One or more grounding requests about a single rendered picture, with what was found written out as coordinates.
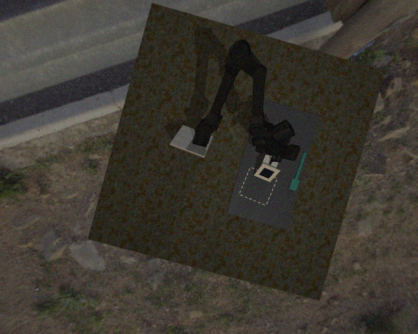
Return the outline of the beige square tile with dark square centre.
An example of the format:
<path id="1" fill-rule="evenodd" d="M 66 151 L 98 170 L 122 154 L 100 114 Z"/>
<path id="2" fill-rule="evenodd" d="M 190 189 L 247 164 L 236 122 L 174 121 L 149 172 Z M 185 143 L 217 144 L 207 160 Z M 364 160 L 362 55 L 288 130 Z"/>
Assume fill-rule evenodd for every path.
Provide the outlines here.
<path id="1" fill-rule="evenodd" d="M 274 167 L 271 167 L 267 164 L 262 164 L 259 169 L 256 171 L 254 176 L 259 177 L 263 180 L 266 180 L 268 182 L 271 182 L 274 177 L 280 172 L 279 169 L 276 169 Z"/>

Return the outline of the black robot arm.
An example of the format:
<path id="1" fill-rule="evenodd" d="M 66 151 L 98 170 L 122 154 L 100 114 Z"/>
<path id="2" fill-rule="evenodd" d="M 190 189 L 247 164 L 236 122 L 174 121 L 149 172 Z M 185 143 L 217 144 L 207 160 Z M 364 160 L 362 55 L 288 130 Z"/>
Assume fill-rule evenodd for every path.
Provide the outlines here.
<path id="1" fill-rule="evenodd" d="M 253 78 L 252 116 L 248 130 L 254 137 L 253 147 L 260 145 L 264 149 L 271 149 L 276 141 L 283 145 L 284 140 L 295 136 L 294 129 L 287 120 L 275 126 L 265 121 L 263 105 L 267 69 L 251 51 L 249 42 L 241 39 L 229 49 L 224 77 L 210 112 L 195 128 L 193 144 L 207 147 L 211 133 L 217 130 L 221 122 L 221 109 L 241 69 Z"/>

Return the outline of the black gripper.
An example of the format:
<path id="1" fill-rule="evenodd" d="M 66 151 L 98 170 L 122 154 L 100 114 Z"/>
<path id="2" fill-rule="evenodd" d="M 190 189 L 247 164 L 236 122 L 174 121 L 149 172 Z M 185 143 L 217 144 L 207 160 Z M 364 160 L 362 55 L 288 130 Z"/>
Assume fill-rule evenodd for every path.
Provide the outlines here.
<path id="1" fill-rule="evenodd" d="M 264 149 L 260 145 L 257 145 L 255 150 L 258 153 L 263 153 L 263 150 L 266 155 L 275 156 L 278 154 L 280 155 L 280 158 L 295 161 L 297 159 L 297 156 L 300 152 L 300 147 L 298 145 L 284 145 L 282 146 L 279 142 L 275 142 L 275 145 L 271 149 Z"/>

